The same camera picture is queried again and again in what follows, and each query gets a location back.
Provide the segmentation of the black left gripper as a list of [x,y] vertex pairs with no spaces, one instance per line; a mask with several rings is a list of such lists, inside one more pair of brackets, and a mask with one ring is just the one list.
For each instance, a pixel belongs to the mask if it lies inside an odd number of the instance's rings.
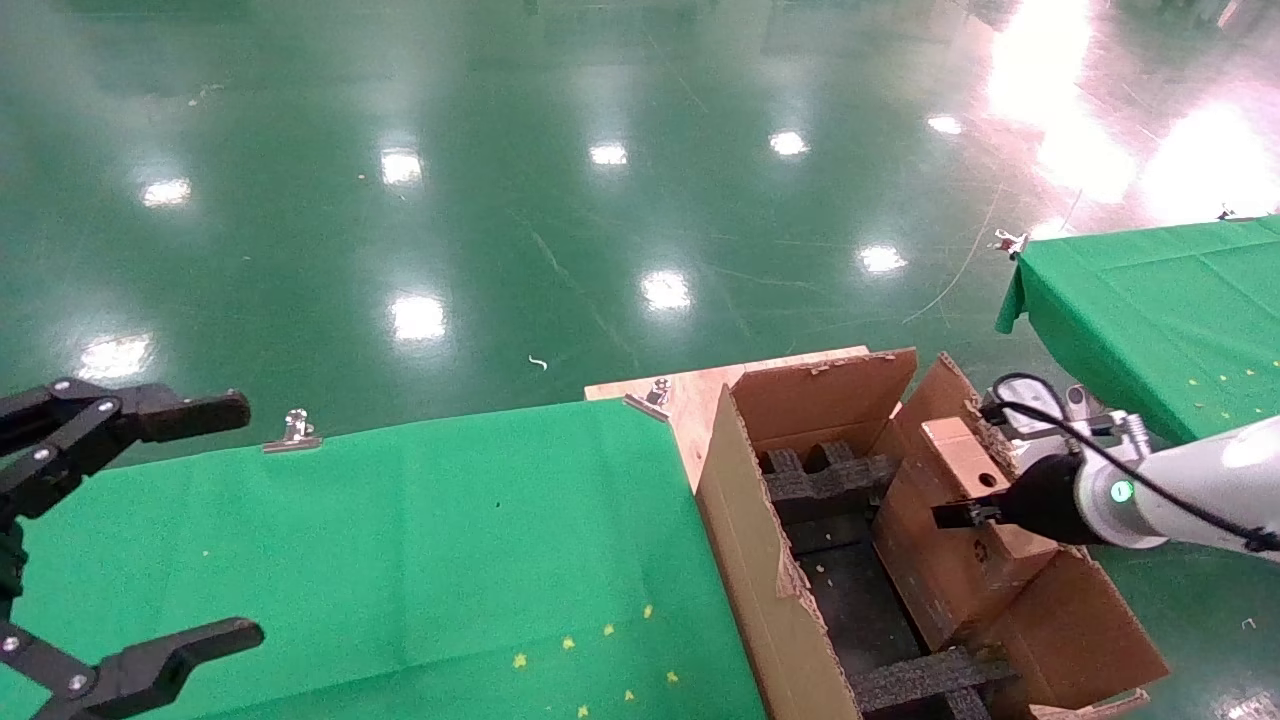
[[[136,443],[166,443],[247,427],[236,389],[186,397],[161,383],[108,388],[76,378],[3,397],[1,606],[22,597],[24,532]],[[8,620],[3,664],[49,691],[35,719],[129,719],[175,702],[202,664],[260,647],[264,629],[228,618],[163,635],[86,664]]]

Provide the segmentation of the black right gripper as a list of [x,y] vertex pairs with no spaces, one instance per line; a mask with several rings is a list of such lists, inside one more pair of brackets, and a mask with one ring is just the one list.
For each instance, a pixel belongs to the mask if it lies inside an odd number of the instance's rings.
[[1080,455],[1036,460],[1000,497],[941,503],[932,509],[938,529],[1012,524],[1061,544],[1084,544],[1084,519],[1075,498]]

